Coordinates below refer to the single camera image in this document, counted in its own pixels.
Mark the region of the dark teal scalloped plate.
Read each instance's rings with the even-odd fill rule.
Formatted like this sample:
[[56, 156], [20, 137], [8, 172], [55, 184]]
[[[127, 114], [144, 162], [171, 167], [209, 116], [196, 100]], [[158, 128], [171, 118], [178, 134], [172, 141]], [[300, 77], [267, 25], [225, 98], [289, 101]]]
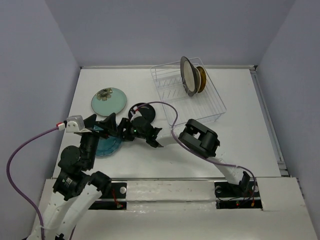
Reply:
[[109, 130], [105, 130], [97, 124], [94, 125], [94, 130], [100, 133], [96, 157], [111, 156], [121, 148], [123, 141], [116, 136], [110, 135]]

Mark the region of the light green flower plate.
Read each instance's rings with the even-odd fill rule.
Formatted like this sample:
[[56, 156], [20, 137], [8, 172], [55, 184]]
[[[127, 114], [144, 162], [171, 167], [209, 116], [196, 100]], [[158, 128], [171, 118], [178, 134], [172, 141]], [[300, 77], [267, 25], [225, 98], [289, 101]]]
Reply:
[[126, 94], [115, 87], [99, 90], [91, 100], [92, 110], [102, 117], [120, 113], [127, 104]]

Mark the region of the black round plate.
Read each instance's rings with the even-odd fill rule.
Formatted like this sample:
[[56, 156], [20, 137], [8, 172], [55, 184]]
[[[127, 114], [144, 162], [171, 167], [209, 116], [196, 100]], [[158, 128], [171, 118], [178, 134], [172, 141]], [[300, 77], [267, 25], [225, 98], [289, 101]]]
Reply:
[[128, 118], [131, 120], [133, 117], [133, 110], [135, 107], [142, 105], [138, 111], [141, 115], [151, 124], [156, 118], [156, 111], [153, 106], [146, 104], [145, 102], [139, 102], [133, 105], [128, 111]]

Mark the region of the large dark rimmed plate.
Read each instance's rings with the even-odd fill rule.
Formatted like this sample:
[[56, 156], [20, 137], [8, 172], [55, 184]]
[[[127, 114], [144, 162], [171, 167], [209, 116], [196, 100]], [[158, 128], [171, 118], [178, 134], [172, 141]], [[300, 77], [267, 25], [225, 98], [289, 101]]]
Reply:
[[197, 72], [194, 65], [185, 56], [180, 59], [180, 75], [186, 94], [193, 97], [198, 92]]

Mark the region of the yellow patterned plate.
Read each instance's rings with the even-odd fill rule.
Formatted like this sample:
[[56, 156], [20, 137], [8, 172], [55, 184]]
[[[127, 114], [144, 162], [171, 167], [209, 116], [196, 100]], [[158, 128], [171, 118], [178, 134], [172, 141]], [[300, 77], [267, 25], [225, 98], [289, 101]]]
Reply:
[[204, 70], [204, 68], [202, 66], [198, 66], [197, 69], [200, 73], [200, 87], [199, 87], [198, 93], [201, 93], [204, 91], [204, 89], [206, 87], [207, 75], [206, 75], [206, 71]]

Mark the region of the cream plate with black marks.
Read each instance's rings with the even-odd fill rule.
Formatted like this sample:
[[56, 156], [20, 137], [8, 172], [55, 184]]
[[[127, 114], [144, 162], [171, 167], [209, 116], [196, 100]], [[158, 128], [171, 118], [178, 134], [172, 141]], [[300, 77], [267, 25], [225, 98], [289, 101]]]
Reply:
[[196, 74], [197, 74], [197, 92], [201, 92], [201, 85], [202, 85], [202, 75], [201, 75], [201, 67], [197, 66], [196, 68]]

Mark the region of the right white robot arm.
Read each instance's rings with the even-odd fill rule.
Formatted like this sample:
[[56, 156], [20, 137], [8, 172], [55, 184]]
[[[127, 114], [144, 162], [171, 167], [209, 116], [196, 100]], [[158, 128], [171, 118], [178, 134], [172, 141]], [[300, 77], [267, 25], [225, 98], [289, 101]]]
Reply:
[[123, 118], [117, 127], [116, 136], [124, 141], [142, 139], [153, 148], [179, 144], [190, 153], [215, 165], [230, 184], [230, 190], [235, 196], [247, 193], [250, 180], [254, 177], [249, 169], [217, 158], [216, 151], [220, 146], [218, 134], [195, 119], [188, 120], [182, 132], [176, 134], [173, 127], [154, 127], [142, 116]]

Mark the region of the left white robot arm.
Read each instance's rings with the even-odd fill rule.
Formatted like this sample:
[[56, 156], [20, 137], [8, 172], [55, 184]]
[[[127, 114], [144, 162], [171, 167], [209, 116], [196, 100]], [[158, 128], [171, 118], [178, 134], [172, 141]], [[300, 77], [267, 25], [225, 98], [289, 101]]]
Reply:
[[75, 115], [56, 125], [56, 130], [79, 135], [80, 143], [62, 150], [52, 195], [29, 240], [68, 240], [90, 206], [110, 194], [109, 176], [100, 171], [86, 172], [94, 167], [99, 140], [117, 135], [116, 115], [101, 121], [96, 118], [96, 114], [87, 118]]

